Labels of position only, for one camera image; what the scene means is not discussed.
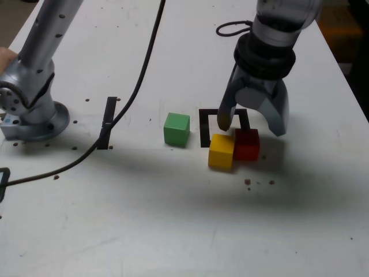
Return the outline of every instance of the table surface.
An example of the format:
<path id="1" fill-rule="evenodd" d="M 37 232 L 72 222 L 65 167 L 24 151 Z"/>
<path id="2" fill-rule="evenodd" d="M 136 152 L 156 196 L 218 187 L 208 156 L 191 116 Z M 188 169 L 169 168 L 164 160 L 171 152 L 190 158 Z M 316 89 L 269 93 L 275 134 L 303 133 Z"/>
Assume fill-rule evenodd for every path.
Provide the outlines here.
<path id="1" fill-rule="evenodd" d="M 41 2 L 12 50 L 22 48 Z M 107 97 L 121 98 L 118 113 L 133 91 L 158 7 L 82 4 L 54 56 L 52 86 L 78 123 L 44 143 L 2 138 L 0 167 L 10 179 L 57 169 L 92 145 Z M 1 277 L 368 276 L 369 127 L 315 22 L 285 79 L 288 133 L 274 137 L 250 111 L 263 158 L 231 173 L 207 166 L 198 110 L 218 108 L 237 40 L 215 28 L 253 20 L 255 8 L 256 0 L 167 1 L 140 93 L 112 131 L 114 148 L 58 180 L 7 189 Z M 169 112 L 191 116 L 186 149 L 164 144 Z M 220 132 L 215 117 L 210 132 Z"/>

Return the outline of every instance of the yellow cube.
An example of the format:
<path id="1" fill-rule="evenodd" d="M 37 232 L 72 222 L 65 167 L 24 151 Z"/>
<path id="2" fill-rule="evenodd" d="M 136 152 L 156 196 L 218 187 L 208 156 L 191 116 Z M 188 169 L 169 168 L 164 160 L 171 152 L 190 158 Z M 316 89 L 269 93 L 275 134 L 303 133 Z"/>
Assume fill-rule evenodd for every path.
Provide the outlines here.
<path id="1" fill-rule="evenodd" d="M 234 137 L 214 134 L 209 149 L 208 165 L 222 169 L 231 169 L 234 149 Z"/>

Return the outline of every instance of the black ring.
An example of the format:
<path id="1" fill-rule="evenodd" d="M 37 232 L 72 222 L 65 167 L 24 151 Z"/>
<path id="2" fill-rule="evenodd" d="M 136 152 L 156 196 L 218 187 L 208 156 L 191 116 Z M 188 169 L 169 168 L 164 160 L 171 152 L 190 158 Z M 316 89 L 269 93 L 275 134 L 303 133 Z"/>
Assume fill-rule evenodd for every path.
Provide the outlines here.
<path id="1" fill-rule="evenodd" d="M 219 32 L 220 29 L 224 28 L 224 27 L 227 27 L 227 26 L 232 26 L 232 25 L 238 25 L 238 24 L 246 24 L 247 26 L 250 26 L 250 27 L 247 27 L 245 29 L 242 29 L 242 30 L 239 30 L 237 32 L 234 32 L 234 33 L 221 33 Z M 222 24 L 220 25 L 217 29 L 216 29 L 216 33 L 217 35 L 219 36 L 223 36 L 223 37 L 230 37 L 230 36 L 236 36 L 236 35 L 239 35 L 240 33 L 243 33 L 243 32 L 248 32 L 250 29 L 251 29 L 251 26 L 253 25 L 253 22 L 252 21 L 249 21 L 249 20 L 246 20 L 246 21 L 234 21 L 234 22 L 228 22 L 228 23 L 225 23 L 225 24 Z"/>

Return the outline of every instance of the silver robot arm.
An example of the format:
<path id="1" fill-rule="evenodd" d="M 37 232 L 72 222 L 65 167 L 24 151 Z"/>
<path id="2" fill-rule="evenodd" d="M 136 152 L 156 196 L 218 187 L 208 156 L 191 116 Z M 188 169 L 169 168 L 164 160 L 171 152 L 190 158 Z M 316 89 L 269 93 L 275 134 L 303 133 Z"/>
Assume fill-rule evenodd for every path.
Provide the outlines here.
<path id="1" fill-rule="evenodd" d="M 303 29 L 319 15 L 322 0 L 258 0 L 250 33 L 241 36 L 217 122 L 231 126 L 237 104 L 259 111 L 269 129 L 281 136 L 287 131 L 288 95 L 283 78 L 296 57 L 293 47 Z"/>
<path id="2" fill-rule="evenodd" d="M 7 140 L 40 141 L 69 124 L 67 108 L 52 101 L 52 56 L 83 0 L 45 0 L 18 57 L 0 75 L 1 124 Z"/>

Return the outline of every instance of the black cable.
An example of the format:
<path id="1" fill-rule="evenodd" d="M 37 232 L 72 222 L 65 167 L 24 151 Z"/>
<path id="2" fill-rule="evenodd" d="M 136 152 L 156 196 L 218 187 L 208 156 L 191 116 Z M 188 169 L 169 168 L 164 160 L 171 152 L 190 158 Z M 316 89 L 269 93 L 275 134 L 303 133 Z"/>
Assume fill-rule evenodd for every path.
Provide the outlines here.
<path id="1" fill-rule="evenodd" d="M 106 131 L 95 141 L 95 143 L 86 151 L 86 153 L 84 153 L 81 157 L 79 157 L 73 163 L 70 163 L 67 166 L 62 167 L 60 169 L 50 171 L 49 173 L 44 173 L 44 174 L 40 174 L 40 175 L 36 175 L 36 176 L 32 176 L 32 177 L 28 177 L 28 178 L 24 178 L 24 179 L 18 179 L 18 180 L 12 181 L 12 182 L 8 182 L 6 184 L 0 185 L 0 188 L 6 188 L 8 186 L 14 186 L 14 185 L 23 184 L 23 183 L 26 183 L 26 182 L 40 180 L 40 179 L 47 178 L 47 177 L 62 173 L 64 171 L 67 171 L 68 169 L 71 169 L 72 167 L 74 167 L 74 166 L 78 165 L 79 163 L 81 163 L 82 161 L 84 161 L 96 149 L 96 147 L 99 145 L 100 140 L 102 140 L 102 138 L 104 136 L 106 136 L 111 131 L 111 129 L 114 128 L 114 126 L 119 122 L 119 120 L 121 120 L 121 118 L 124 116 L 124 114 L 130 108 L 130 106 L 132 105 L 134 99 L 136 98 L 136 96 L 138 94 L 138 91 L 140 90 L 142 81 L 144 80 L 145 73 L 146 73 L 146 70 L 147 70 L 148 65 L 149 65 L 151 53 L 152 53 L 152 50 L 154 48 L 156 34 L 157 34 L 158 29 L 159 29 L 161 17 L 163 15 L 163 11 L 164 11 L 164 6 L 165 6 L 165 0 L 161 0 L 159 10 L 157 12 L 155 24 L 154 24 L 154 27 L 153 27 L 153 30 L 152 30 L 149 47 L 148 47 L 148 50 L 146 52 L 146 57 L 145 57 L 145 60 L 144 60 L 144 64 L 142 66 L 141 73 L 140 73 L 140 76 L 138 77 L 138 80 L 137 80 L 136 86 L 134 88 L 134 91 L 133 91 L 131 97 L 129 98 L 127 104 L 124 106 L 123 110 L 113 120 L 113 123 L 111 124 L 111 126 L 108 129 L 106 129 Z"/>
<path id="2" fill-rule="evenodd" d="M 234 33 L 221 33 L 220 32 L 220 29 L 224 28 L 224 27 L 227 27 L 227 26 L 232 26 L 232 25 L 238 25 L 238 24 L 246 24 L 247 26 L 250 26 L 250 27 L 247 27 L 245 29 L 242 29 L 242 30 L 239 30 L 237 32 L 234 32 Z M 243 32 L 248 32 L 250 29 L 251 29 L 251 26 L 253 25 L 253 22 L 252 21 L 249 21 L 249 20 L 246 20 L 246 21 L 234 21 L 234 22 L 228 22 L 228 23 L 225 23 L 225 24 L 222 24 L 220 25 L 217 29 L 216 29 L 216 33 L 217 35 L 219 36 L 223 36 L 223 37 L 230 37 L 230 36 L 236 36 L 236 35 L 239 35 L 240 33 L 243 33 Z"/>

